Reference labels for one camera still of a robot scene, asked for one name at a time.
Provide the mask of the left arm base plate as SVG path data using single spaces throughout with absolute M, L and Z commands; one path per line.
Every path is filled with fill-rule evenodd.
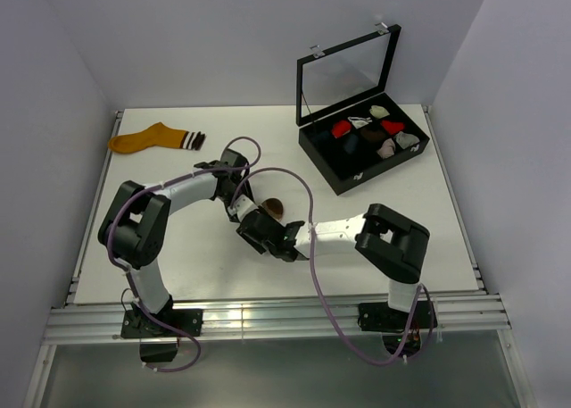
M 123 339 L 148 339 L 161 337 L 181 337 L 172 329 L 179 329 L 192 337 L 199 337 L 203 324 L 201 309 L 173 310 L 158 318 L 168 325 L 164 328 L 152 321 L 138 309 L 124 313 L 120 337 Z

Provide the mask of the brown striped sock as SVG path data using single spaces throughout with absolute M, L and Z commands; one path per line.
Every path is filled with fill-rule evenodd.
M 261 207 L 276 221 L 283 219 L 285 209 L 278 198 L 272 197 L 264 200 Z

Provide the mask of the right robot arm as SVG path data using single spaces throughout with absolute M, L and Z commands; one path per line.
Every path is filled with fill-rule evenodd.
M 403 328 L 416 318 L 413 299 L 430 238 L 421 224 L 385 205 L 372 204 L 365 213 L 348 219 L 284 225 L 244 196 L 231 213 L 241 238 L 258 253 L 284 262 L 306 261 L 311 254 L 360 254 L 388 278 L 388 321 Z

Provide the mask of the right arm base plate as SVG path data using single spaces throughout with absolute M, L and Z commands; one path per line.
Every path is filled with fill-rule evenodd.
M 387 302 L 361 303 L 358 305 L 358 326 L 362 331 L 402 333 L 409 314 L 391 309 Z M 410 327 L 429 329 L 436 328 L 438 320 L 435 318 L 431 304 L 426 300 L 417 302 L 416 310 Z

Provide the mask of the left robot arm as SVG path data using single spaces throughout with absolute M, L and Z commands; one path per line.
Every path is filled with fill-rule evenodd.
M 225 150 L 220 159 L 200 162 L 186 175 L 167 182 L 142 185 L 123 182 L 98 231 L 112 264 L 126 273 L 143 305 L 142 326 L 154 336 L 170 332 L 172 297 L 161 278 L 158 256 L 171 214 L 202 200 L 219 199 L 229 207 L 250 163 L 242 154 Z

